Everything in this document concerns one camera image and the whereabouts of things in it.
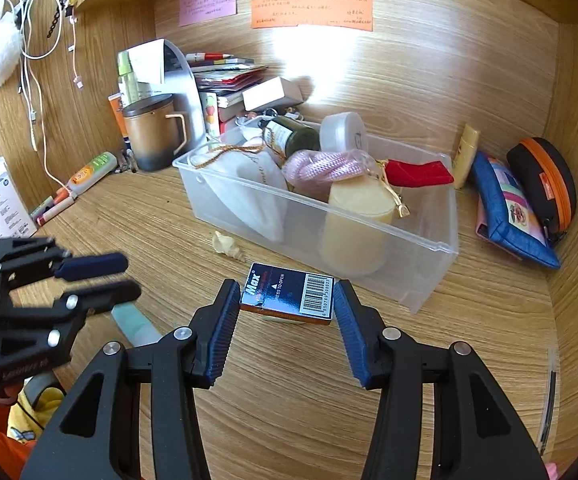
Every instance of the metal screw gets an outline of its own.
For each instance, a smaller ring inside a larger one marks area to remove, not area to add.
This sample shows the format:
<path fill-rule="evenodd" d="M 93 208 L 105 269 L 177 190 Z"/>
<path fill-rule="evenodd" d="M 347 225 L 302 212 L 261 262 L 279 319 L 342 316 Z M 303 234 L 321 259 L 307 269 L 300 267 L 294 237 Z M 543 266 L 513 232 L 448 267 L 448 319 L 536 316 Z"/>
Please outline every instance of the metal screw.
<path fill-rule="evenodd" d="M 120 343 L 118 343 L 117 341 L 111 341 L 106 345 L 104 345 L 102 351 L 107 355 L 117 354 L 120 351 Z"/>
<path fill-rule="evenodd" d="M 60 342 L 60 330 L 51 330 L 47 338 L 47 344 L 51 348 L 55 348 Z"/>
<path fill-rule="evenodd" d="M 67 298 L 67 308 L 69 310 L 73 310 L 77 304 L 78 304 L 78 297 L 75 294 L 71 294 Z"/>
<path fill-rule="evenodd" d="M 384 336 L 384 339 L 395 341 L 396 339 L 400 339 L 400 337 L 402 336 L 402 332 L 400 332 L 400 330 L 395 328 L 394 326 L 387 326 L 382 331 L 382 335 Z"/>
<path fill-rule="evenodd" d="M 453 345 L 453 349 L 455 350 L 456 354 L 460 355 L 469 355 L 471 353 L 471 347 L 464 341 L 458 341 L 455 345 Z"/>
<path fill-rule="evenodd" d="M 194 331 L 189 327 L 181 326 L 180 328 L 176 328 L 175 332 L 173 332 L 173 337 L 180 341 L 184 341 L 185 339 L 189 339 L 192 333 L 194 333 Z"/>

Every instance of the red pen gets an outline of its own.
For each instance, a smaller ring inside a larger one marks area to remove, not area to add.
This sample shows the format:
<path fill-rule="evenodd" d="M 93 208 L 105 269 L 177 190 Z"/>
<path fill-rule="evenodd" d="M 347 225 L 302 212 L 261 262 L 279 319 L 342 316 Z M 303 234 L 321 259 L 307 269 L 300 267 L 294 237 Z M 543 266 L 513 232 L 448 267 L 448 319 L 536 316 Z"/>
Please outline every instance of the red pen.
<path fill-rule="evenodd" d="M 216 61 L 218 59 L 229 59 L 229 57 L 233 57 L 233 54 L 214 54 L 214 53 L 205 53 L 205 52 L 196 52 L 195 54 L 187 54 L 186 56 L 187 63 L 198 63 L 200 61 Z"/>

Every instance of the orange stripe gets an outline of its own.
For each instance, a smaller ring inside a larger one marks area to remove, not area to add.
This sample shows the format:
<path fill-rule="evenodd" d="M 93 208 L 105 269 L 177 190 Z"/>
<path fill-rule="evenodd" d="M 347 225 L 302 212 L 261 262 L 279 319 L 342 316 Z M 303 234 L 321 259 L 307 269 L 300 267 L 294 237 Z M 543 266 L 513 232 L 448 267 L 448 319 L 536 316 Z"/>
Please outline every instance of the orange stripe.
<path fill-rule="evenodd" d="M 549 177 L 558 209 L 559 231 L 566 231 L 569 224 L 571 224 L 571 203 L 569 202 L 568 191 L 566 190 L 566 184 L 564 179 L 562 179 L 560 170 L 549 156 L 549 153 L 547 153 L 536 140 L 527 137 L 521 140 L 520 144 L 529 150 L 529 153 L 534 156 L 535 160 L 538 161 L 540 167 Z"/>

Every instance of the barcode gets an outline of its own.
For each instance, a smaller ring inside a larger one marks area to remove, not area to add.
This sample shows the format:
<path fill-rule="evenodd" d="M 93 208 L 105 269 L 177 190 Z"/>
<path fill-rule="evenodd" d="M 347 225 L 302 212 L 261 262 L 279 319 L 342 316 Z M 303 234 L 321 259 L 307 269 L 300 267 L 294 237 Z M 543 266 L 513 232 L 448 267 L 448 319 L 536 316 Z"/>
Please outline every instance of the barcode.
<path fill-rule="evenodd" d="M 329 317 L 332 289 L 333 278 L 319 274 L 307 274 L 302 290 L 300 313 L 307 316 Z"/>

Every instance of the mug handle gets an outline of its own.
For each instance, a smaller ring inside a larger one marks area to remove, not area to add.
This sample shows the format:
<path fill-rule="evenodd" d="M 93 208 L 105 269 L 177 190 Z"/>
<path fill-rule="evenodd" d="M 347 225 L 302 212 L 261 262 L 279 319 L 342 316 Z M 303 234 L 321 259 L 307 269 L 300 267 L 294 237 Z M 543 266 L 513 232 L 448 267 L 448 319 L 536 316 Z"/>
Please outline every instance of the mug handle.
<path fill-rule="evenodd" d="M 180 150 L 182 150 L 182 148 L 184 148 L 185 144 L 187 143 L 187 138 L 186 138 L 186 121 L 184 118 L 184 113 L 183 112 L 173 112 L 172 114 L 166 114 L 165 117 L 167 119 L 175 119 L 175 118 L 179 118 L 182 121 L 182 144 L 180 144 L 176 149 L 173 150 L 173 154 L 177 155 L 178 152 Z"/>

